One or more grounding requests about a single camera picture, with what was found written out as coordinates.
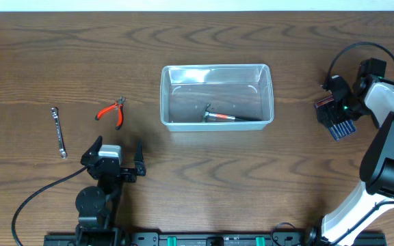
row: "wooden table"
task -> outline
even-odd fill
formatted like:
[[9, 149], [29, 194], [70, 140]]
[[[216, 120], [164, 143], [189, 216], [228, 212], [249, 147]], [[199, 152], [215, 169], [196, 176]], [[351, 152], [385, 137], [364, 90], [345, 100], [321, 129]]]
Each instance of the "wooden table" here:
[[[98, 135], [119, 144], [132, 165], [144, 143], [148, 174], [124, 188], [119, 223], [181, 231], [305, 228], [334, 210], [359, 181], [358, 167], [377, 129], [369, 117], [335, 142], [315, 119], [319, 84], [345, 46], [371, 41], [394, 53], [394, 13], [0, 13], [0, 245], [34, 191], [81, 168]], [[344, 55], [334, 71], [352, 83], [374, 48]], [[268, 64], [275, 118], [264, 131], [170, 133], [159, 119], [161, 69], [172, 64]], [[124, 126], [95, 114], [121, 94]], [[63, 160], [50, 108], [60, 109], [69, 158]], [[75, 197], [87, 173], [33, 199], [17, 222], [26, 245], [48, 232], [73, 232]], [[394, 210], [369, 229], [394, 245]]]

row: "combination wrench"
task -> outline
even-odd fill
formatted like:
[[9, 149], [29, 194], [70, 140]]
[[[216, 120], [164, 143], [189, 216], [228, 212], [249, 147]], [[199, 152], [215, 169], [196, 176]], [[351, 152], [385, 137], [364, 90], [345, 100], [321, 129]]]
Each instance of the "combination wrench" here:
[[59, 111], [56, 107], [51, 108], [51, 115], [55, 120], [55, 130], [57, 131], [57, 139], [59, 140], [59, 151], [63, 159], [68, 158], [65, 145], [63, 144], [62, 130], [60, 128]]

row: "red handle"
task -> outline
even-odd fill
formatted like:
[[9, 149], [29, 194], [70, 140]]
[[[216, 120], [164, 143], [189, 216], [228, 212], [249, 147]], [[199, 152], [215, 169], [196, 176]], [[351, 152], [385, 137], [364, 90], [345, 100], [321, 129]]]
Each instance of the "red handle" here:
[[123, 119], [122, 105], [118, 105], [118, 123], [116, 124], [115, 127], [116, 130], [120, 130], [122, 126], [122, 119]]
[[118, 105], [118, 103], [114, 103], [104, 109], [102, 109], [96, 116], [95, 116], [95, 120], [100, 120], [101, 117], [103, 117], [103, 115], [107, 112], [110, 112], [111, 110], [115, 109], [115, 107]]

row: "pliers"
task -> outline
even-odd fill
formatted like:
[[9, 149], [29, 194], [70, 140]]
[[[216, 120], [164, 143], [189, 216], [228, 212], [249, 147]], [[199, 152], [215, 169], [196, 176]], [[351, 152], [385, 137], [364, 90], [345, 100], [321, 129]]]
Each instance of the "pliers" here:
[[103, 115], [105, 115], [107, 112], [112, 111], [113, 109], [117, 108], [118, 109], [118, 123], [115, 126], [116, 130], [120, 130], [122, 126], [122, 118], [123, 118], [123, 113], [122, 113], [122, 105], [126, 101], [126, 98], [121, 96], [120, 99], [118, 99], [114, 104], [102, 109], [96, 116], [95, 120], [100, 120]]

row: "plastic container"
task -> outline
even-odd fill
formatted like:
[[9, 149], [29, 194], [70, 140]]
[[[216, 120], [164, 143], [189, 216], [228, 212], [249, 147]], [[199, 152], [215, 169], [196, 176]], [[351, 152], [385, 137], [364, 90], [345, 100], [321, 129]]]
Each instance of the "plastic container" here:
[[[205, 110], [258, 121], [203, 122]], [[166, 66], [162, 70], [161, 121], [170, 131], [262, 130], [273, 117], [272, 79], [265, 64]]]

